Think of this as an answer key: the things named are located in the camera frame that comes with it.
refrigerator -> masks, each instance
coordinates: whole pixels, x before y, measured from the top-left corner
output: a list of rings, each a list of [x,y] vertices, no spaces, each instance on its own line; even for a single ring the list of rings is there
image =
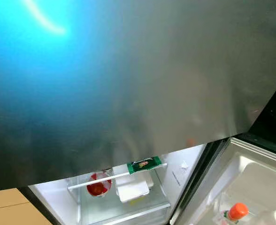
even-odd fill
[[[0,190],[61,225],[247,220],[276,207],[276,151],[236,135],[275,92],[276,0],[0,1]],[[118,169],[154,156],[122,202]]]
[[[112,186],[102,197],[87,191],[92,173],[19,190],[41,202],[38,209],[53,224],[215,225],[216,215],[244,203],[249,213],[239,221],[243,225],[276,210],[276,146],[255,141],[257,136],[243,134],[161,155],[162,164],[148,171],[149,193],[129,202],[121,202],[115,190],[116,177],[127,174],[109,175]]]

orange bottle cap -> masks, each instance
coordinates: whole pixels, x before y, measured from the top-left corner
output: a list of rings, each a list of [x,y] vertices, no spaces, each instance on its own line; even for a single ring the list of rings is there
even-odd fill
[[[230,220],[239,220],[242,217],[246,216],[249,213],[249,210],[246,205],[243,203],[236,203],[230,209],[228,215]]]

green snack wrapper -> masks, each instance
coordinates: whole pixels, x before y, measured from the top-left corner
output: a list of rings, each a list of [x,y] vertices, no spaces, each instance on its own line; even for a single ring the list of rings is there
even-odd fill
[[[130,174],[141,171],[141,170],[150,170],[158,165],[162,164],[158,156],[146,158],[140,161],[128,163],[128,170]]]

freezer door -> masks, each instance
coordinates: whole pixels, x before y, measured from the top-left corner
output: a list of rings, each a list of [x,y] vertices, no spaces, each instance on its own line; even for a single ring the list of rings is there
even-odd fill
[[[216,225],[212,220],[235,203],[247,205],[243,225],[263,211],[276,210],[276,154],[231,138],[194,193],[183,196],[171,225]]]
[[[249,129],[276,0],[0,0],[0,189]]]

door shelf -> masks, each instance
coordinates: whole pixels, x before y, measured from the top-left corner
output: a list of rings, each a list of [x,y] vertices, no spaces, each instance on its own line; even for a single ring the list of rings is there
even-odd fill
[[[154,170],[150,171],[154,186],[149,194],[122,203],[115,191],[115,183],[109,192],[103,197],[91,196],[85,187],[79,188],[80,192],[80,214],[81,225],[115,225],[123,224],[125,221],[139,219],[147,216],[148,219],[156,215],[162,220],[166,216],[166,209],[170,207],[159,178]]]
[[[150,170],[165,167],[165,166],[167,166],[167,163],[162,163],[162,164],[160,164],[160,165],[158,165],[158,166],[156,166],[156,167],[154,167]],[[87,182],[85,182],[85,181],[88,180],[89,177],[93,173],[88,173],[88,174],[84,174],[84,175],[81,175],[81,176],[78,176],[78,177],[70,178],[69,179],[69,184],[70,185],[68,186],[68,190],[71,191],[75,188],[81,188],[83,186],[99,183],[99,182],[106,181],[106,180],[112,180],[112,179],[115,179],[117,177],[127,176],[127,175],[130,174],[129,172],[124,172],[124,173],[121,173],[121,174],[113,174],[112,169],[106,170],[106,173],[109,174],[108,177],[101,178],[101,179],[98,179],[98,180],[87,181]]]

